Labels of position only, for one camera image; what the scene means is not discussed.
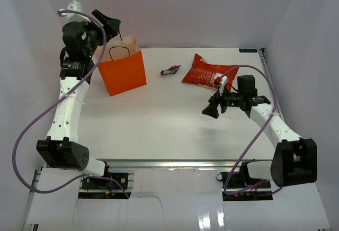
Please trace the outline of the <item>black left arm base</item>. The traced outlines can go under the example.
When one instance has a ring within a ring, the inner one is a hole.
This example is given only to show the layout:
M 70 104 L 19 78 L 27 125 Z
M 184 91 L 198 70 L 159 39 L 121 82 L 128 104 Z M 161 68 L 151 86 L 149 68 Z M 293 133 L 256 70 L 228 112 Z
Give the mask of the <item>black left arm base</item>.
M 123 189 L 128 188 L 128 173 L 109 173 L 109 177 L 116 180 Z M 120 189 L 120 187 L 111 180 L 95 179 L 93 177 L 84 178 L 81 185 L 81 189 L 83 190 L 108 190 L 111 188 Z

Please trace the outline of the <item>large red chips bag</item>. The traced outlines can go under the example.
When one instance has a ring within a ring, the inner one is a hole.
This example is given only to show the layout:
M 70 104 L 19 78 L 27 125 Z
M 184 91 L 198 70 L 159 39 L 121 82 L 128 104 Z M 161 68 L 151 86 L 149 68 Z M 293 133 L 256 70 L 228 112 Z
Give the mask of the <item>large red chips bag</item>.
M 223 74 L 236 65 L 217 65 L 207 63 L 202 56 L 195 54 L 192 66 L 182 79 L 182 83 L 218 88 L 214 84 L 215 74 Z

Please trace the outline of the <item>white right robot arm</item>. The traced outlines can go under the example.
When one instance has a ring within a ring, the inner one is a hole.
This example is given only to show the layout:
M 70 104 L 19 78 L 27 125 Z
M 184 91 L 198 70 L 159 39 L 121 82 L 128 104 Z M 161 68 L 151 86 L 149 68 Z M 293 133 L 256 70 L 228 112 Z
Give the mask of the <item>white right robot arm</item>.
M 202 114 L 216 119 L 227 108 L 240 108 L 262 129 L 275 149 L 270 161 L 242 163 L 239 175 L 242 186 L 251 188 L 259 179 L 273 181 L 278 187 L 316 182 L 315 141 L 302 138 L 273 111 L 271 102 L 258 95 L 254 76 L 238 77 L 235 92 L 227 89 L 227 79 L 221 74 L 216 74 L 213 82 L 218 89 Z

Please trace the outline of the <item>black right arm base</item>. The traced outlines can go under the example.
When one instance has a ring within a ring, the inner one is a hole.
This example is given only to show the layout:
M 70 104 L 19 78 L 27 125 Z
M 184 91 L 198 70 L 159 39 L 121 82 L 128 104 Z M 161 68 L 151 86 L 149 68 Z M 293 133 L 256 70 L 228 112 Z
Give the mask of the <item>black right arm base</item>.
M 221 182 L 222 185 L 225 185 L 226 179 L 228 177 L 229 172 L 220 172 L 216 176 L 216 180 L 218 182 Z M 248 188 L 249 186 L 255 185 L 257 183 L 262 182 L 261 179 L 253 179 L 253 178 L 246 178 L 244 175 L 240 174 L 239 172 L 235 172 L 228 184 L 228 189 L 244 189 Z M 246 193 L 254 193 L 254 192 L 259 192 L 259 189 L 266 189 L 268 191 L 271 190 L 271 184 L 270 182 L 266 182 L 265 184 L 261 184 L 260 186 L 256 186 L 255 188 L 252 189 L 247 189 Z

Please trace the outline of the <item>small purple candy wrapper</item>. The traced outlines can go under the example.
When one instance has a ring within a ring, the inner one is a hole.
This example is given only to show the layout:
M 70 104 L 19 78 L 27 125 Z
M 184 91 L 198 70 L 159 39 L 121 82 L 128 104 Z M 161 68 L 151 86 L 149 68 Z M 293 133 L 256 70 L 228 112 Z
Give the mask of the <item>small purple candy wrapper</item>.
M 170 68 L 168 68 L 166 70 L 162 70 L 160 72 L 160 75 L 162 75 L 162 76 L 173 75 L 173 74 L 177 73 L 179 68 L 180 68 L 180 65 L 173 65 L 173 66 L 171 66 Z

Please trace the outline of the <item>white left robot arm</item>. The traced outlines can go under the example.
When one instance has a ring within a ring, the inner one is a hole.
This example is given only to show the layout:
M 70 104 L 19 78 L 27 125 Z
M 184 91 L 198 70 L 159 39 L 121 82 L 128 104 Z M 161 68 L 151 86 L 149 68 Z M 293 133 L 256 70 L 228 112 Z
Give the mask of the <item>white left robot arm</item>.
M 44 140 L 38 140 L 37 151 L 53 168 L 75 170 L 93 175 L 100 188 L 107 188 L 112 175 L 106 171 L 106 163 L 90 155 L 87 147 L 78 143 L 78 124 L 85 94 L 98 63 L 93 55 L 98 47 L 104 56 L 106 44 L 120 33 L 120 20 L 110 18 L 99 10 L 92 12 L 93 18 L 70 10 L 72 16 L 63 26 L 64 48 L 60 52 L 60 92 L 52 125 Z

